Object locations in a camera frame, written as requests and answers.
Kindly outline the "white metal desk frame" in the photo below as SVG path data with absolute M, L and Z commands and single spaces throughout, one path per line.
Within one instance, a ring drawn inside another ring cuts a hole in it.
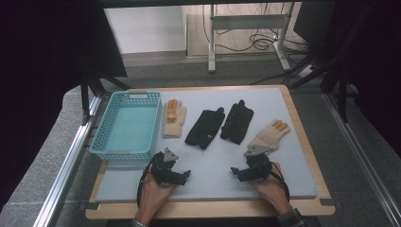
M 272 45 L 276 55 L 281 62 L 284 71 L 289 71 L 290 66 L 283 50 L 283 43 L 288 31 L 289 22 L 294 9 L 294 2 L 291 2 L 286 13 L 263 14 L 263 15 L 230 15 L 216 16 L 215 6 L 210 6 L 210 37 L 208 50 L 208 72 L 216 72 L 216 51 L 214 32 L 222 29 L 258 29 L 271 28 L 279 29 L 280 34 L 276 36 L 277 41 Z

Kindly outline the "black glove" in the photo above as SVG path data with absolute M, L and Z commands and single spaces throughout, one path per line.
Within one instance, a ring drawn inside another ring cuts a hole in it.
M 225 118 L 224 109 L 219 107 L 215 111 L 203 110 L 197 122 L 187 134 L 184 142 L 190 146 L 199 146 L 207 149 L 218 133 Z
M 240 99 L 232 106 L 226 122 L 221 128 L 220 137 L 240 145 L 248 131 L 252 118 L 253 110 L 247 108 L 245 101 Z

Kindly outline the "dark curtain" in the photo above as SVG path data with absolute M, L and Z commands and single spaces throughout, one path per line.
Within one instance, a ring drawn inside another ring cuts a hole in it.
M 365 20 L 347 54 L 342 72 L 347 87 L 357 88 L 355 102 L 371 125 L 401 157 L 401 0 L 370 2 Z M 325 64 L 331 53 L 319 51 L 337 33 L 361 0 L 305 0 L 302 29 L 323 35 L 312 46 L 313 57 Z
M 125 76 L 100 0 L 0 0 L 0 212 L 90 76 Z

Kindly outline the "white power strip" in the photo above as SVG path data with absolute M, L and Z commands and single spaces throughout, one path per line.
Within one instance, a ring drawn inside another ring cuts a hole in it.
M 300 78 L 304 78 L 304 77 L 308 76 L 309 74 L 311 74 L 314 70 L 315 70 L 315 66 L 309 64 L 298 74 L 298 76 Z

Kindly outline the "white panel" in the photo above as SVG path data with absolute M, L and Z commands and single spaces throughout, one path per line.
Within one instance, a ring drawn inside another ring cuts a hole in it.
M 181 7 L 105 9 L 121 54 L 184 51 Z

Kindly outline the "light grey foam mat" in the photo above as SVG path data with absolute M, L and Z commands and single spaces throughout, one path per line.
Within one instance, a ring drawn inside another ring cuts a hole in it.
M 248 183 L 240 182 L 231 169 L 247 167 L 244 153 L 248 144 L 275 119 L 286 122 L 290 127 L 290 132 L 280 139 L 278 150 L 269 155 L 271 161 L 281 165 L 289 195 L 293 199 L 313 199 L 318 195 L 305 158 L 300 131 L 295 126 L 295 117 L 298 114 L 289 108 L 290 97 L 286 87 L 232 87 L 223 90 L 162 92 L 162 101 L 167 102 L 173 98 L 180 100 L 187 108 L 183 136 L 190 132 L 204 110 L 214 111 L 222 107 L 228 113 L 233 104 L 244 100 L 245 105 L 254 111 L 246 136 L 239 145 L 216 136 L 208 148 L 202 150 L 197 146 L 187 145 L 182 137 L 157 138 L 157 151 L 170 148 L 179 156 L 173 169 L 177 172 L 191 172 L 186 184 L 173 192 L 170 197 L 173 201 L 256 199 L 258 194 L 254 189 Z

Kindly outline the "person's right hand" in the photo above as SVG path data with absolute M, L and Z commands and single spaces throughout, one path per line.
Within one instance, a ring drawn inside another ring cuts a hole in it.
M 263 200 L 268 202 L 274 208 L 279 216 L 287 214 L 293 210 L 293 207 L 287 199 L 285 188 L 273 176 L 269 175 L 269 177 L 264 181 L 250 181 L 250 184 L 255 188 Z

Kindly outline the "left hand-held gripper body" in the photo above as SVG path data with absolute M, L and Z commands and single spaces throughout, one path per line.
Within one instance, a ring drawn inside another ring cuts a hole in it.
M 175 178 L 182 178 L 182 173 L 174 172 L 172 167 L 175 165 L 179 156 L 171 149 L 165 148 L 153 155 L 151 161 L 151 174 L 158 184 L 173 184 Z

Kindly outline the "aluminium rail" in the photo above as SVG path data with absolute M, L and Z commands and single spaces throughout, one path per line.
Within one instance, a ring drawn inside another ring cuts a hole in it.
M 88 152 L 90 127 L 82 124 L 81 96 L 68 93 L 60 115 L 40 151 L 40 172 L 49 181 L 33 227 L 103 227 L 90 220 L 81 202 L 89 201 L 100 162 Z
M 373 189 L 380 205 L 382 206 L 386 216 L 390 220 L 392 227 L 401 227 L 401 209 L 396 204 L 387 186 L 382 182 L 379 175 L 374 169 L 371 161 L 357 140 L 354 132 L 348 123 L 346 123 L 337 111 L 338 104 L 335 99 L 328 94 L 323 94 L 323 98 L 327 103 L 331 114 L 338 124 L 341 133 L 345 137 L 349 147 L 354 153 L 356 160 L 364 173 L 370 187 Z

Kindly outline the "black tripod stand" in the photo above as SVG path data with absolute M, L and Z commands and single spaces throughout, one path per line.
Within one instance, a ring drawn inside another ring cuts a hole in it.
M 116 85 L 117 87 L 123 90 L 130 89 L 130 86 L 128 84 L 120 81 L 119 79 L 99 73 L 95 70 L 86 67 L 85 73 L 81 78 L 81 84 L 80 84 L 81 104 L 83 110 L 83 118 L 82 118 L 83 125 L 86 125 L 91 118 L 88 90 L 91 90 L 92 93 L 97 97 L 102 97 L 107 93 L 106 89 L 104 88 L 103 84 L 100 81 L 101 79 L 106 79 L 110 83 Z

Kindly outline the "beige knit glove orange fingertips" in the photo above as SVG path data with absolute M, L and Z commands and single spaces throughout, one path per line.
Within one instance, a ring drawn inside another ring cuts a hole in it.
M 290 132 L 288 124 L 282 120 L 275 119 L 254 137 L 248 147 L 262 146 L 269 150 L 277 150 L 280 139 L 288 132 Z
M 163 137 L 180 138 L 183 122 L 186 117 L 186 107 L 177 99 L 170 99 L 164 106 Z

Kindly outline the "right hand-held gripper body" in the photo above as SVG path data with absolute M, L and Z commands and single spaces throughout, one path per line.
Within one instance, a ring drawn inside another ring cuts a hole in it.
M 272 169 L 269 157 L 266 153 L 268 148 L 262 146 L 252 146 L 248 148 L 244 156 L 246 157 L 247 169 L 239 171 L 239 174 L 249 174 L 250 180 L 265 180 Z

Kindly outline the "person's left hand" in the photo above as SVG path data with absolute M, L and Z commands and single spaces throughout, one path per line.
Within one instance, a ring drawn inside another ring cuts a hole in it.
M 175 184 L 161 187 L 153 175 L 148 172 L 143 181 L 139 210 L 142 213 L 153 216 L 166 203 L 175 188 Z

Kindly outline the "turquoise plastic basket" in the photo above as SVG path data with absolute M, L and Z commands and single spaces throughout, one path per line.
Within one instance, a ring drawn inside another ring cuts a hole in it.
M 114 92 L 90 152 L 102 160 L 149 160 L 154 152 L 162 110 L 160 92 Z

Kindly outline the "black metal stand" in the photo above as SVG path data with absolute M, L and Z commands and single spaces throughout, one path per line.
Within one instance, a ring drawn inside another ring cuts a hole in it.
M 346 116 L 346 98 L 347 98 L 347 76 L 342 72 L 345 67 L 347 54 L 351 48 L 352 43 L 365 20 L 366 9 L 369 11 L 370 2 L 361 0 L 360 6 L 354 10 L 345 19 L 345 22 L 340 26 L 335 36 L 319 51 L 325 53 L 330 52 L 331 57 L 325 64 L 322 64 L 317 70 L 309 73 L 302 79 L 291 82 L 288 87 L 296 89 L 313 80 L 314 78 L 325 74 L 320 90 L 324 93 L 331 93 L 336 85 L 339 85 L 337 112 L 340 119 L 347 123 Z

